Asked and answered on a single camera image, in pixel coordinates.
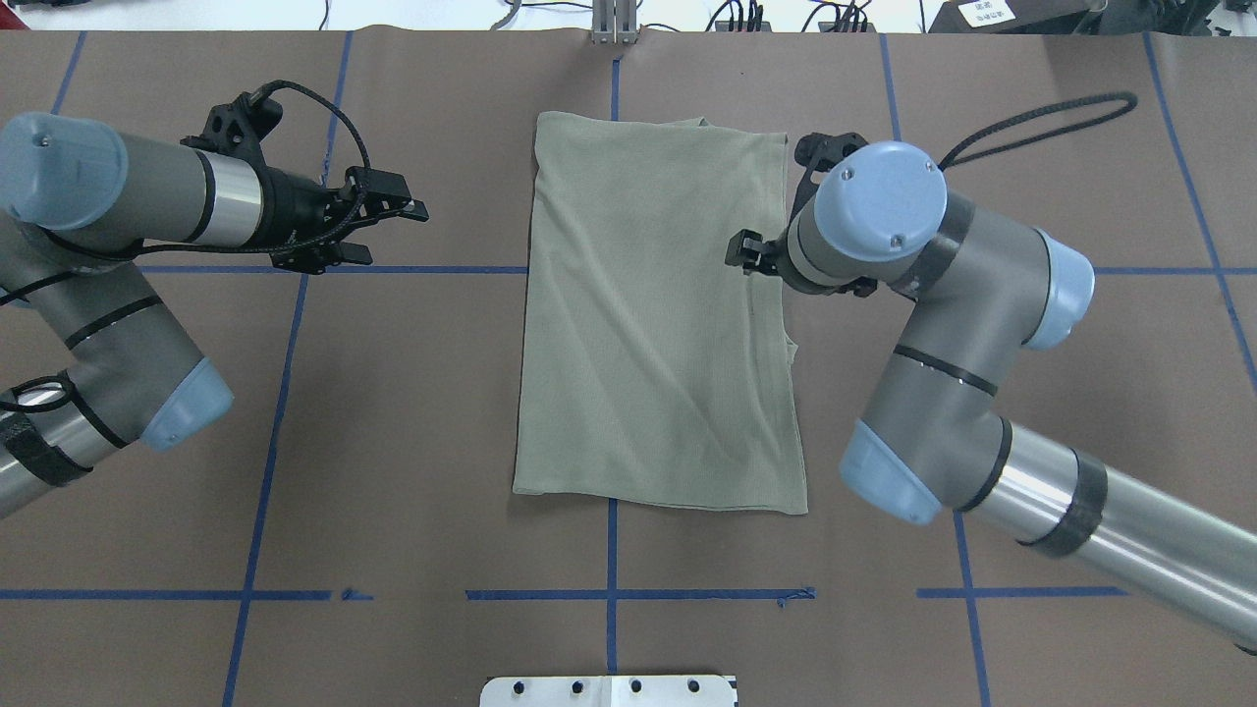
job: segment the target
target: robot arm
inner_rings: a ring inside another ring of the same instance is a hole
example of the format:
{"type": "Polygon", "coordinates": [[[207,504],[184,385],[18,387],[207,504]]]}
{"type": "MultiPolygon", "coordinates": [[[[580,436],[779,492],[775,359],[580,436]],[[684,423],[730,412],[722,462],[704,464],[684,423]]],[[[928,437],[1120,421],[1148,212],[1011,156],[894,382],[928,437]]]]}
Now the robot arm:
{"type": "Polygon", "coordinates": [[[131,262],[137,254],[268,253],[277,268],[319,274],[371,263],[366,247],[342,243],[352,230],[427,220],[405,177],[366,159],[341,189],[268,166],[260,142],[282,118],[269,97],[282,87],[295,86],[273,82],[216,106],[184,145],[47,113],[0,131],[0,302],[29,302],[75,359],[0,392],[0,518],[137,439],[170,449],[231,406],[214,365],[131,262]],[[146,238],[178,245],[145,248],[146,238]]]}
{"type": "Polygon", "coordinates": [[[1087,259],[950,191],[911,145],[817,137],[835,166],[787,233],[742,231],[725,262],[804,293],[880,281],[915,301],[840,464],[847,486],[913,523],[970,512],[1257,647],[1257,536],[991,411],[1018,350],[1085,315],[1087,259]]]}

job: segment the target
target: green cloth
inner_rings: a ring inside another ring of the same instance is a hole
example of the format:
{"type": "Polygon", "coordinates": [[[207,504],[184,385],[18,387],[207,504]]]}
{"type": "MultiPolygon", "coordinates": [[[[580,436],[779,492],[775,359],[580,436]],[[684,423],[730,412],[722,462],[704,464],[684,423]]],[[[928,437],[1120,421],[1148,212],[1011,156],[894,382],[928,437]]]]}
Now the green cloth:
{"type": "Polygon", "coordinates": [[[786,136],[537,120],[515,493],[807,512],[782,282],[786,136]]]}

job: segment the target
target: towel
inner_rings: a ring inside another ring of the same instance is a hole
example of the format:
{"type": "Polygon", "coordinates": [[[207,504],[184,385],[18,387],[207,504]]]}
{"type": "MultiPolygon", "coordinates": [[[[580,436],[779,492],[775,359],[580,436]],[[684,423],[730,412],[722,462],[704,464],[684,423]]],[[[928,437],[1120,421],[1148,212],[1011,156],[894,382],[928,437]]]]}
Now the towel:
{"type": "Polygon", "coordinates": [[[786,136],[537,120],[514,492],[807,512],[782,283],[786,136]]]}

